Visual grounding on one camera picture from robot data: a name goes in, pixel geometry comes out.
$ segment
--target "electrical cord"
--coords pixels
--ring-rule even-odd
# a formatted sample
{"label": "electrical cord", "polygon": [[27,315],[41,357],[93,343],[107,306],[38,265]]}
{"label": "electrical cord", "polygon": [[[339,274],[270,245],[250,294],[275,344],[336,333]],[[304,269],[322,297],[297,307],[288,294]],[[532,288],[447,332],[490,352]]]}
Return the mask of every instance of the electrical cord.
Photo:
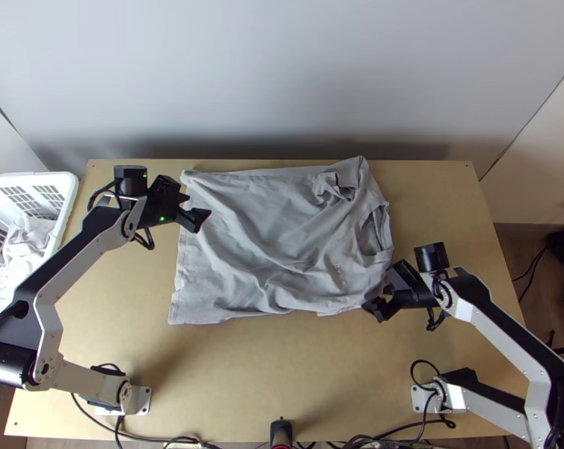
{"label": "electrical cord", "polygon": [[539,262],[542,259],[542,256],[544,256],[547,249],[548,249],[548,245],[544,245],[544,248],[542,248],[539,251],[539,253],[536,254],[536,256],[532,259],[531,264],[529,265],[529,267],[527,267],[527,269],[525,270],[525,273],[523,273],[522,275],[517,276],[516,278],[512,279],[512,282],[518,281],[518,280],[524,278],[525,276],[527,276],[527,274],[531,272],[529,281],[527,282],[527,285],[525,286],[525,288],[523,289],[523,292],[521,292],[521,295],[519,296],[519,302],[523,301],[523,298],[525,297],[525,295],[527,294],[527,292],[531,288],[531,284],[533,283],[534,276],[536,275],[536,270],[538,268]]}
{"label": "electrical cord", "polygon": [[155,249],[156,244],[153,241],[153,236],[151,235],[151,231],[149,230],[148,227],[146,227],[144,229],[145,231],[145,235],[147,236],[147,240],[145,240],[140,234],[135,233],[135,236],[133,237],[133,240],[135,240],[136,242],[140,243],[141,246],[143,246],[144,248],[148,249],[149,251]]}
{"label": "electrical cord", "polygon": [[[98,367],[113,367],[115,370],[121,371],[121,369],[114,363],[104,363],[104,364],[100,364],[97,365]],[[123,426],[124,423],[124,418],[126,417],[125,415],[121,415],[118,417],[117,421],[116,421],[116,427],[114,429],[112,429],[110,426],[106,426],[104,423],[102,423],[101,421],[97,420],[95,417],[91,416],[85,409],[82,408],[80,402],[76,399],[76,396],[74,396],[74,393],[70,393],[70,396],[72,397],[72,400],[74,401],[76,408],[79,409],[79,411],[86,416],[88,419],[90,419],[91,421],[93,421],[96,425],[98,425],[99,427],[102,427],[105,430],[108,430],[109,432],[114,434],[114,439],[116,441],[116,445],[118,447],[118,449],[122,448],[122,443],[120,442],[120,437],[124,437],[124,438],[128,438],[131,440],[135,440],[137,442],[148,442],[148,443],[164,443],[164,449],[167,448],[169,445],[173,444],[173,443],[189,443],[192,445],[202,445],[207,449],[221,449],[219,446],[214,445],[212,443],[208,443],[208,442],[202,442],[200,439],[196,439],[194,437],[191,436],[176,436],[174,438],[171,439],[165,439],[165,438],[158,438],[158,437],[144,437],[144,436],[138,436],[138,435],[133,435],[131,433],[128,432],[122,432],[120,431],[120,428]]]}
{"label": "electrical cord", "polygon": [[[441,279],[442,275],[446,275],[446,272],[443,271],[436,273],[436,275],[432,279],[432,294],[434,295],[435,298],[444,300],[444,297],[442,296],[442,292],[441,292],[441,288],[442,288],[442,290],[444,290],[447,296],[446,307],[451,308],[453,306],[453,296],[450,294],[450,289],[446,286],[446,284],[442,282]],[[438,319],[435,319],[434,309],[431,307],[427,308],[427,315],[428,315],[428,320],[427,320],[426,330],[430,332],[435,331],[448,316],[447,313],[444,310],[442,310],[438,315]]]}
{"label": "electrical cord", "polygon": [[554,422],[552,423],[552,429],[546,437],[545,447],[548,449],[554,449],[557,446],[558,438],[560,436],[561,426],[563,425],[563,407],[564,407],[564,394],[563,394],[563,381],[557,380],[557,410],[554,414]]}
{"label": "electrical cord", "polygon": [[89,202],[87,203],[87,212],[89,212],[91,209],[93,209],[93,206],[95,205],[95,200],[102,193],[111,193],[116,198],[116,201],[118,202],[119,208],[123,209],[124,207],[122,205],[122,200],[120,199],[120,195],[117,193],[117,190],[118,190],[117,184],[119,184],[119,182],[121,180],[122,180],[122,178],[116,178],[113,181],[111,181],[109,184],[106,184],[101,189],[99,189],[95,193],[93,193],[91,195],[91,197],[89,198]]}
{"label": "electrical cord", "polygon": [[[91,197],[89,198],[89,202],[87,203],[87,212],[89,212],[91,209],[93,209],[93,207],[95,206],[95,201],[97,200],[97,197],[99,195],[101,195],[102,193],[111,193],[114,198],[116,198],[116,201],[118,202],[118,207],[120,209],[124,209],[124,205],[122,203],[122,198],[120,197],[120,193],[119,193],[119,183],[122,179],[121,178],[116,178],[115,180],[111,181],[109,184],[106,184],[105,186],[103,186],[101,189],[97,190],[95,193],[93,193],[91,195]],[[149,251],[155,249],[156,244],[153,241],[153,236],[151,235],[151,231],[149,230],[148,227],[146,227],[144,229],[145,231],[145,236],[147,239],[143,238],[142,235],[140,235],[139,233],[135,232],[135,235],[133,236],[133,240],[137,243],[139,243],[143,248],[148,249]]]}
{"label": "electrical cord", "polygon": [[0,326],[10,317],[18,317],[19,314],[24,314],[28,310],[28,303],[25,301],[18,301],[8,308],[0,312]]}
{"label": "electrical cord", "polygon": [[[418,422],[415,422],[415,423],[410,423],[410,424],[405,424],[405,425],[399,426],[399,427],[395,427],[392,430],[388,430],[387,432],[380,433],[379,435],[376,435],[376,436],[373,436],[373,437],[367,436],[367,435],[356,435],[356,436],[352,437],[350,440],[348,440],[347,443],[345,443],[344,446],[342,446],[341,448],[332,444],[331,442],[326,442],[326,444],[331,449],[352,449],[352,448],[360,448],[361,446],[366,445],[368,443],[387,442],[387,443],[395,444],[398,447],[411,448],[412,445],[415,445],[416,443],[418,443],[422,439],[423,433],[425,432],[427,425],[444,424],[449,429],[454,429],[456,427],[456,423],[454,421],[447,419],[443,414],[440,414],[439,419],[434,419],[434,420],[428,420],[427,419],[428,408],[429,408],[429,404],[432,402],[432,398],[440,396],[440,394],[438,393],[438,390],[439,390],[441,392],[442,403],[445,403],[446,402],[446,391],[444,390],[443,385],[437,380],[434,380],[433,382],[438,386],[438,388],[426,387],[426,386],[422,385],[420,382],[418,382],[415,379],[414,370],[415,370],[415,367],[419,364],[429,365],[436,372],[436,376],[440,376],[440,370],[432,362],[424,360],[422,358],[417,359],[416,361],[414,361],[411,364],[411,369],[409,371],[410,371],[411,379],[413,380],[413,383],[415,385],[417,385],[419,388],[421,388],[422,390],[432,392],[432,394],[429,395],[429,397],[426,401],[426,405],[425,405],[425,408],[423,410],[423,419],[421,421],[418,421]],[[419,430],[419,433],[417,434],[417,437],[413,440],[408,440],[406,442],[398,442],[398,441],[395,441],[395,440],[387,439],[388,436],[393,435],[394,433],[400,432],[401,430],[411,429],[412,427],[420,427],[420,430]]]}

